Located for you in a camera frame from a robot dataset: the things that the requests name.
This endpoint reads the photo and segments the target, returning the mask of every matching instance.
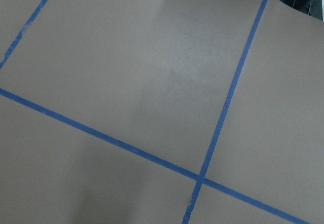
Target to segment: grid square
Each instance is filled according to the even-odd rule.
[[[1,223],[180,223],[194,181],[0,97]]]
[[[197,173],[260,2],[49,0],[0,83]]]
[[[269,0],[207,172],[310,223],[324,220],[323,35]]]
[[[291,222],[210,187],[202,186],[190,219],[190,224],[199,223],[289,224]]]

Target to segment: blue painter's tape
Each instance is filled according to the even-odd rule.
[[[186,210],[186,212],[184,214],[182,224],[188,224],[189,223],[191,213],[192,213],[192,211],[194,209],[194,206],[196,204],[196,201],[197,201],[200,189],[201,189],[201,185],[203,184],[204,178],[206,176],[206,172],[207,172],[209,163],[211,161],[212,155],[214,153],[214,149],[216,147],[216,143],[217,143],[217,140],[219,138],[221,129],[223,127],[223,124],[224,124],[224,121],[225,121],[225,118],[226,118],[226,114],[228,112],[229,105],[231,103],[231,100],[232,100],[232,97],[233,97],[233,94],[234,94],[234,91],[235,91],[235,88],[236,88],[240,73],[242,71],[244,62],[245,62],[245,60],[247,58],[249,49],[251,47],[254,35],[255,35],[256,31],[257,31],[258,25],[260,23],[260,20],[261,20],[261,17],[262,17],[262,14],[263,14],[263,11],[264,11],[264,9],[266,7],[267,2],[268,2],[268,0],[262,0],[259,11],[257,13],[257,16],[256,16],[255,20],[254,20],[253,26],[251,28],[251,31],[250,31],[250,34],[249,34],[249,37],[248,37],[248,40],[247,40],[246,45],[244,47],[244,50],[242,52],[242,55],[241,55],[241,58],[239,60],[238,65],[237,65],[237,68],[236,68],[232,83],[231,83],[229,91],[227,93],[227,96],[226,96],[226,99],[225,99],[225,102],[224,102],[224,105],[223,105],[223,109],[222,109],[222,112],[221,112],[221,114],[219,116],[219,119],[218,119],[218,122],[217,122],[217,125],[216,125],[216,128],[215,128],[211,143],[209,145],[209,148],[208,148],[208,151],[206,153],[204,162],[202,164],[202,167],[201,167],[201,170],[200,170],[200,173],[199,173],[199,178],[196,181],[196,185],[195,185],[195,187],[193,189],[190,204],[188,205],[188,208],[187,208],[187,210]]]
[[[37,15],[42,10],[42,8],[47,3],[47,1],[48,0],[42,0],[40,2],[40,4],[37,6],[37,8],[34,10],[34,12],[31,14],[31,16],[29,17],[29,19],[25,23],[25,25],[22,27],[22,29],[20,30],[20,32],[18,33],[18,35],[16,36],[16,38],[14,39],[14,41],[11,43],[10,47],[7,49],[3,61],[0,62],[0,69],[4,66],[4,64],[6,63],[6,61],[8,60],[8,58],[10,57],[10,55],[12,54],[12,52],[14,51],[14,49],[16,48],[16,46],[18,45],[18,43],[20,42],[20,40],[22,39],[25,30],[34,21],[34,19],[37,17]]]
[[[173,170],[173,171],[175,171],[177,173],[180,173],[180,174],[182,174],[182,175],[184,175],[186,177],[189,177],[189,178],[194,179],[194,180],[197,180],[197,178],[198,178],[198,175],[193,173],[193,172],[190,172],[190,171],[188,171],[188,170],[186,170],[186,169],[184,169],[182,167],[179,167],[179,166],[177,166],[177,165],[175,165],[175,164],[173,164],[171,162],[168,162],[168,161],[163,160],[163,159],[161,159],[159,157],[156,157],[156,156],[154,156],[154,155],[152,155],[150,153],[147,153],[147,152],[145,152],[145,151],[143,151],[141,149],[138,149],[138,148],[136,148],[134,146],[131,146],[130,144],[124,143],[124,142],[122,142],[122,141],[120,141],[118,139],[115,139],[115,138],[113,138],[113,137],[111,137],[109,135],[106,135],[106,134],[104,134],[102,132],[99,132],[99,131],[97,131],[97,130],[95,130],[93,128],[90,128],[90,127],[88,127],[88,126],[86,126],[84,124],[81,124],[81,123],[79,123],[77,121],[69,119],[69,118],[67,118],[67,117],[65,117],[65,116],[63,116],[61,114],[58,114],[58,113],[56,113],[54,111],[51,111],[51,110],[49,110],[49,109],[47,109],[45,107],[37,105],[36,103],[28,101],[28,100],[26,100],[26,99],[24,99],[24,98],[22,98],[20,96],[12,94],[12,93],[10,93],[10,92],[8,92],[6,90],[3,90],[1,88],[0,88],[0,95],[6,97],[8,99],[11,99],[13,101],[16,101],[16,102],[18,102],[18,103],[20,103],[20,104],[22,104],[24,106],[27,106],[27,107],[29,107],[31,109],[34,109],[35,111],[38,111],[38,112],[40,112],[42,114],[45,114],[45,115],[47,115],[47,116],[49,116],[49,117],[51,117],[53,119],[56,119],[56,120],[61,121],[61,122],[65,123],[65,124],[68,124],[68,125],[70,125],[70,126],[72,126],[74,128],[77,128],[77,129],[79,129],[79,130],[81,130],[83,132],[91,134],[91,135],[93,135],[93,136],[95,136],[95,137],[97,137],[99,139],[105,140],[105,141],[107,141],[107,142],[109,142],[109,143],[111,143],[113,145],[116,145],[116,146],[118,146],[120,148],[123,148],[123,149],[125,149],[125,150],[127,150],[129,152],[132,152],[132,153],[134,153],[134,154],[136,154],[138,156],[141,156],[141,157],[143,157],[145,159],[148,159],[148,160],[150,160],[152,162],[155,162],[155,163],[157,163],[157,164],[159,164],[161,166],[164,166],[164,167],[166,167],[168,169],[171,169],[171,170]]]
[[[124,143],[124,142],[122,142],[122,141],[120,141],[118,139],[115,139],[115,138],[113,138],[113,137],[111,137],[109,135],[106,135],[104,133],[101,133],[101,132],[99,132],[99,131],[97,131],[95,129],[92,129],[92,128],[86,126],[86,125],[78,123],[77,121],[69,119],[69,118],[67,118],[67,117],[65,117],[63,115],[60,115],[60,114],[58,114],[58,113],[56,113],[54,111],[51,111],[51,110],[49,110],[49,109],[47,109],[45,107],[42,107],[40,105],[37,105],[36,103],[28,101],[28,100],[26,100],[26,99],[24,99],[24,98],[22,98],[20,96],[17,96],[15,94],[10,93],[10,92],[8,92],[6,90],[3,90],[1,88],[0,88],[0,95],[4,96],[4,97],[6,97],[6,98],[8,98],[10,100],[13,100],[15,102],[18,102],[18,103],[20,103],[20,104],[22,104],[22,105],[24,105],[26,107],[29,107],[29,108],[31,108],[31,109],[33,109],[35,111],[38,111],[38,112],[40,112],[40,113],[42,113],[44,115],[47,115],[47,116],[49,116],[49,117],[51,117],[51,118],[53,118],[55,120],[58,120],[58,121],[60,121],[62,123],[65,123],[65,124],[68,124],[68,125],[70,125],[70,126],[72,126],[74,128],[77,128],[78,130],[81,130],[81,131],[83,131],[85,133],[91,134],[91,135],[93,135],[93,136],[95,136],[95,137],[97,137],[99,139],[102,139],[102,140],[107,141],[107,142],[109,142],[109,143],[111,143],[113,145],[116,145],[116,146],[118,146],[120,148],[123,148],[123,149],[125,149],[125,150],[127,150],[129,152],[132,152],[132,153],[140,156],[140,157],[143,157],[143,158],[148,159],[148,160],[150,160],[152,162],[155,162],[155,163],[157,163],[157,164],[159,164],[161,166],[164,166],[164,167],[166,167],[166,168],[168,168],[170,170],[173,170],[173,171],[175,171],[177,173],[180,173],[180,174],[182,174],[182,175],[184,175],[186,177],[189,177],[189,178],[191,178],[193,180],[197,181],[198,178],[199,178],[199,176],[197,174],[195,174],[193,172],[190,172],[189,170],[186,170],[186,169],[184,169],[182,167],[179,167],[179,166],[177,166],[177,165],[175,165],[173,163],[170,163],[170,162],[168,162],[166,160],[163,160],[163,159],[161,159],[159,157],[156,157],[156,156],[154,156],[154,155],[152,155],[150,153],[142,151],[142,150],[140,150],[140,149],[138,149],[138,148],[136,148],[134,146],[131,146],[131,145],[127,144],[127,143]],[[253,205],[255,207],[258,207],[260,209],[268,211],[268,212],[270,212],[270,213],[272,213],[272,214],[274,214],[276,216],[279,216],[279,217],[281,217],[283,219],[289,220],[289,221],[291,221],[293,223],[296,223],[296,224],[309,224],[309,223],[307,223],[307,222],[305,222],[305,221],[303,221],[301,219],[298,219],[298,218],[296,218],[294,216],[291,216],[291,215],[289,215],[289,214],[287,214],[285,212],[282,212],[282,211],[280,211],[278,209],[275,209],[275,208],[273,208],[271,206],[268,206],[268,205],[266,205],[266,204],[264,204],[264,203],[262,203],[260,201],[252,199],[252,198],[250,198],[250,197],[248,197],[246,195],[243,195],[243,194],[241,194],[239,192],[231,190],[231,189],[229,189],[229,188],[227,188],[225,186],[222,186],[222,185],[220,185],[220,184],[218,184],[216,182],[213,182],[211,180],[204,179],[203,184],[205,184],[205,185],[207,185],[209,187],[212,187],[212,188],[214,188],[214,189],[216,189],[218,191],[221,191],[221,192],[223,192],[223,193],[225,193],[227,195],[230,195],[230,196],[232,196],[234,198],[237,198],[237,199],[239,199],[241,201],[244,201],[244,202],[246,202],[246,203],[248,203],[250,205]]]
[[[244,202],[246,202],[246,203],[248,203],[250,205],[253,205],[253,206],[258,207],[258,208],[260,208],[262,210],[265,210],[265,211],[267,211],[267,212],[269,212],[269,213],[271,213],[273,215],[281,217],[282,219],[288,220],[288,221],[290,221],[292,223],[295,223],[295,224],[310,224],[309,222],[306,222],[306,221],[304,221],[302,219],[299,219],[297,217],[289,215],[289,214],[287,214],[287,213],[285,213],[285,212],[283,212],[281,210],[273,208],[273,207],[271,207],[271,206],[269,206],[267,204],[264,204],[264,203],[262,203],[262,202],[260,202],[258,200],[252,199],[252,198],[250,198],[250,197],[248,197],[248,196],[246,196],[244,194],[236,192],[236,191],[234,191],[234,190],[232,190],[230,188],[227,188],[227,187],[225,187],[223,185],[215,183],[215,182],[213,182],[213,181],[211,181],[209,179],[204,179],[204,184],[209,186],[209,187],[212,187],[212,188],[214,188],[214,189],[216,189],[216,190],[218,190],[220,192],[223,192],[223,193],[225,193],[227,195],[233,196],[236,199],[242,200],[242,201],[244,201]]]

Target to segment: blue tape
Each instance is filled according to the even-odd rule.
[[[16,38],[14,39],[14,41],[11,43],[10,47],[7,49],[3,61],[0,62],[0,69],[4,66],[4,64],[6,63],[6,61],[8,60],[8,58],[10,57],[10,55],[12,54],[12,52],[14,51],[14,49],[16,48],[16,46],[18,45],[18,43],[20,42],[20,40],[22,39],[25,30],[34,21],[34,19],[37,17],[37,15],[42,10],[42,8],[47,3],[47,1],[48,0],[42,0],[40,2],[40,4],[37,6],[37,8],[34,10],[34,12],[31,14],[31,16],[29,17],[29,19],[25,23],[25,25],[22,27],[22,29],[20,30],[20,32],[18,33],[18,35],[16,36]]]
[[[236,68],[232,83],[231,83],[229,91],[227,93],[227,96],[226,96],[226,99],[225,99],[225,102],[224,102],[224,105],[223,105],[223,109],[222,109],[222,112],[221,112],[221,114],[219,116],[219,119],[218,119],[218,122],[217,122],[217,125],[216,125],[216,128],[215,128],[211,143],[209,145],[209,148],[208,148],[208,151],[206,153],[204,162],[202,164],[202,167],[201,167],[201,170],[200,170],[200,173],[199,173],[199,178],[196,181],[195,187],[193,189],[190,204],[188,205],[188,207],[186,209],[186,212],[184,214],[182,224],[188,224],[189,223],[191,213],[192,213],[192,211],[194,209],[194,206],[196,204],[196,201],[197,201],[201,186],[202,186],[203,181],[205,179],[206,172],[207,172],[209,163],[211,161],[212,155],[214,153],[214,149],[216,147],[216,143],[217,143],[217,140],[219,138],[220,132],[222,130],[222,127],[223,127],[223,124],[224,124],[224,121],[225,121],[225,118],[226,118],[226,114],[228,112],[229,105],[231,103],[231,100],[232,100],[232,97],[233,97],[233,94],[234,94],[234,91],[235,91],[235,88],[236,88],[240,73],[242,71],[244,62],[245,62],[245,60],[247,58],[249,49],[251,47],[251,43],[252,43],[254,35],[255,35],[256,31],[257,31],[258,25],[260,23],[260,20],[261,20],[261,17],[262,17],[262,14],[263,14],[263,11],[264,11],[264,9],[266,7],[267,2],[268,2],[268,0],[262,0],[259,11],[257,13],[257,16],[256,16],[255,20],[254,20],[253,26],[251,28],[251,31],[250,31],[250,34],[249,34],[249,37],[248,37],[248,40],[247,40],[246,45],[244,47],[244,50],[242,52],[242,55],[241,55],[241,58],[239,60],[238,65],[237,65],[237,68]]]
[[[86,126],[84,124],[81,124],[81,123],[79,123],[77,121],[74,121],[72,119],[69,119],[69,118],[67,118],[67,117],[65,117],[65,116],[63,116],[61,114],[58,114],[58,113],[56,113],[56,112],[54,112],[52,110],[49,110],[49,109],[47,109],[45,107],[37,105],[36,103],[28,101],[28,100],[26,100],[26,99],[24,99],[24,98],[22,98],[20,96],[12,94],[12,93],[10,93],[10,92],[8,92],[6,90],[3,90],[1,88],[0,88],[0,95],[6,97],[8,99],[11,99],[13,101],[16,101],[16,102],[18,102],[18,103],[20,103],[20,104],[22,104],[24,106],[27,106],[27,107],[29,107],[31,109],[34,109],[35,111],[38,111],[38,112],[40,112],[42,114],[45,114],[45,115],[47,115],[47,116],[49,116],[49,117],[51,117],[53,119],[61,121],[62,123],[65,123],[65,124],[70,125],[70,126],[72,126],[74,128],[77,128],[77,129],[79,129],[79,130],[81,130],[83,132],[91,134],[91,135],[93,135],[93,136],[95,136],[95,137],[97,137],[99,139],[102,139],[102,140],[107,141],[107,142],[109,142],[109,143],[111,143],[113,145],[116,145],[116,146],[118,146],[120,148],[123,148],[123,149],[125,149],[125,150],[127,150],[129,152],[132,152],[132,153],[134,153],[134,154],[136,154],[138,156],[141,156],[141,157],[143,157],[145,159],[148,159],[148,160],[150,160],[152,162],[155,162],[155,163],[157,163],[157,164],[159,164],[161,166],[164,166],[164,167],[166,167],[168,169],[171,169],[171,170],[173,170],[173,171],[175,171],[177,173],[180,173],[181,175],[184,175],[184,176],[189,177],[189,178],[194,179],[194,180],[197,180],[197,178],[198,178],[198,175],[193,173],[193,172],[190,172],[190,171],[188,171],[188,170],[186,170],[186,169],[184,169],[182,167],[179,167],[179,166],[177,166],[177,165],[175,165],[175,164],[173,164],[171,162],[168,162],[168,161],[163,160],[163,159],[161,159],[159,157],[156,157],[156,156],[154,156],[154,155],[152,155],[150,153],[147,153],[147,152],[145,152],[145,151],[143,151],[141,149],[138,149],[138,148],[136,148],[134,146],[131,146],[130,144],[124,143],[124,142],[122,142],[122,141],[120,141],[118,139],[115,139],[115,138],[113,138],[113,137],[111,137],[109,135],[106,135],[106,134],[104,134],[102,132],[99,132],[98,130],[90,128],[90,127],[88,127],[88,126]]]
[[[127,144],[127,143],[124,143],[124,142],[122,142],[122,141],[120,141],[118,139],[115,139],[115,138],[113,138],[113,137],[111,137],[109,135],[106,135],[104,133],[101,133],[101,132],[99,132],[99,131],[97,131],[95,129],[92,129],[92,128],[86,126],[86,125],[78,123],[77,121],[69,119],[69,118],[67,118],[67,117],[65,117],[63,115],[60,115],[60,114],[58,114],[58,113],[56,113],[54,111],[51,111],[51,110],[49,110],[49,109],[47,109],[47,108],[45,108],[43,106],[37,105],[36,103],[28,101],[28,100],[26,100],[26,99],[24,99],[24,98],[22,98],[20,96],[17,96],[17,95],[15,95],[13,93],[10,93],[10,92],[8,92],[8,91],[6,91],[4,89],[0,88],[0,95],[4,96],[4,97],[6,97],[6,98],[8,98],[10,100],[13,100],[15,102],[18,102],[18,103],[20,103],[20,104],[22,104],[22,105],[24,105],[24,106],[26,106],[28,108],[31,108],[31,109],[33,109],[35,111],[38,111],[38,112],[40,112],[40,113],[42,113],[44,115],[47,115],[47,116],[49,116],[49,117],[51,117],[51,118],[53,118],[55,120],[58,120],[58,121],[60,121],[62,123],[65,123],[65,124],[70,125],[70,126],[72,126],[74,128],[77,128],[78,130],[81,130],[81,131],[83,131],[85,133],[91,134],[91,135],[93,135],[93,136],[95,136],[95,137],[97,137],[99,139],[102,139],[102,140],[104,140],[106,142],[109,142],[109,143],[111,143],[113,145],[116,145],[116,146],[118,146],[120,148],[123,148],[123,149],[125,149],[125,150],[127,150],[129,152],[132,152],[132,153],[140,156],[140,157],[143,157],[143,158],[148,159],[148,160],[150,160],[152,162],[155,162],[155,163],[157,163],[157,164],[159,164],[159,165],[161,165],[163,167],[166,167],[166,168],[168,168],[170,170],[173,170],[173,171],[175,171],[177,173],[180,173],[181,175],[184,175],[184,176],[189,177],[189,178],[191,178],[193,180],[196,180],[196,181],[199,179],[199,176],[197,174],[195,174],[193,172],[190,172],[189,170],[186,170],[186,169],[184,169],[182,167],[179,167],[179,166],[177,166],[177,165],[175,165],[173,163],[170,163],[170,162],[168,162],[166,160],[163,160],[163,159],[161,159],[159,157],[156,157],[156,156],[154,156],[154,155],[152,155],[150,153],[142,151],[142,150],[140,150],[140,149],[138,149],[138,148],[136,148],[134,146],[131,146],[131,145]],[[253,206],[258,207],[260,209],[263,209],[263,210],[265,210],[267,212],[270,212],[270,213],[272,213],[272,214],[274,214],[276,216],[279,216],[279,217],[281,217],[283,219],[289,220],[289,221],[291,221],[293,223],[296,223],[296,224],[308,224],[307,222],[305,222],[305,221],[303,221],[301,219],[298,219],[298,218],[296,218],[294,216],[291,216],[291,215],[289,215],[287,213],[284,213],[284,212],[282,212],[282,211],[280,211],[278,209],[275,209],[275,208],[273,208],[273,207],[271,207],[269,205],[266,205],[266,204],[264,204],[264,203],[262,203],[260,201],[254,200],[254,199],[252,199],[252,198],[250,198],[250,197],[248,197],[246,195],[243,195],[243,194],[241,194],[239,192],[231,190],[231,189],[229,189],[229,188],[227,188],[225,186],[222,186],[222,185],[220,185],[220,184],[218,184],[216,182],[213,182],[213,181],[211,181],[209,179],[204,179],[203,184],[205,184],[205,185],[207,185],[209,187],[212,187],[212,188],[214,188],[214,189],[216,189],[218,191],[221,191],[221,192],[223,192],[225,194],[228,194],[228,195],[230,195],[230,196],[232,196],[234,198],[242,200],[242,201],[244,201],[244,202],[246,202],[246,203],[248,203],[250,205],[253,205]]]
[[[253,206],[258,207],[258,208],[260,208],[262,210],[265,210],[265,211],[267,211],[267,212],[269,212],[269,213],[271,213],[273,215],[281,217],[282,219],[288,220],[288,221],[290,221],[292,223],[295,223],[295,224],[310,224],[309,222],[306,222],[306,221],[304,221],[302,219],[299,219],[297,217],[289,215],[289,214],[287,214],[287,213],[285,213],[285,212],[283,212],[281,210],[278,210],[278,209],[273,208],[273,207],[271,207],[271,206],[269,206],[267,204],[264,204],[264,203],[262,203],[260,201],[252,199],[252,198],[250,198],[250,197],[248,197],[248,196],[246,196],[244,194],[241,194],[239,192],[231,190],[230,188],[227,188],[227,187],[225,187],[223,185],[220,185],[220,184],[218,184],[216,182],[213,182],[213,181],[211,181],[209,179],[204,179],[204,184],[209,186],[209,187],[212,187],[213,189],[216,189],[216,190],[218,190],[220,192],[223,192],[223,193],[225,193],[227,195],[230,195],[230,196],[232,196],[232,197],[234,197],[236,199],[244,201],[244,202],[246,202],[246,203],[248,203],[250,205],[253,205]]]

